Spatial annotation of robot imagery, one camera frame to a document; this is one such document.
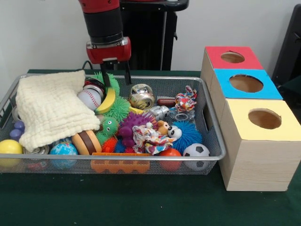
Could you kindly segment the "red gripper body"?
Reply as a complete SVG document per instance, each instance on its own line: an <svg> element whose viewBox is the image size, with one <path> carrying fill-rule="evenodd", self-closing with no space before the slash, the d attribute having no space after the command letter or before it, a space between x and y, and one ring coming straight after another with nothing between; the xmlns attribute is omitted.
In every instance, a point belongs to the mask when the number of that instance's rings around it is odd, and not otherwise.
<svg viewBox="0 0 301 226"><path fill-rule="evenodd" d="M92 64L103 64L104 62L125 62L131 57L131 40L124 37L120 42L110 45L96 45L88 41L86 50Z"/></svg>

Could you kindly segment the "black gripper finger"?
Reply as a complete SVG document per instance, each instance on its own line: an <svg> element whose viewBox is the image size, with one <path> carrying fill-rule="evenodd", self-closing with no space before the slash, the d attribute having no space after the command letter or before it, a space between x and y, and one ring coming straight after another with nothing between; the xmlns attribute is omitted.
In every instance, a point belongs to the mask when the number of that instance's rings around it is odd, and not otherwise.
<svg viewBox="0 0 301 226"><path fill-rule="evenodd" d="M131 84L130 66L129 62L125 62L125 82L127 85Z"/></svg>
<svg viewBox="0 0 301 226"><path fill-rule="evenodd" d="M110 78L107 74L106 63L100 64L100 68L101 68L101 73L102 73L102 77L103 77L103 81L104 81L105 86L110 87L111 82L110 82Z"/></svg>

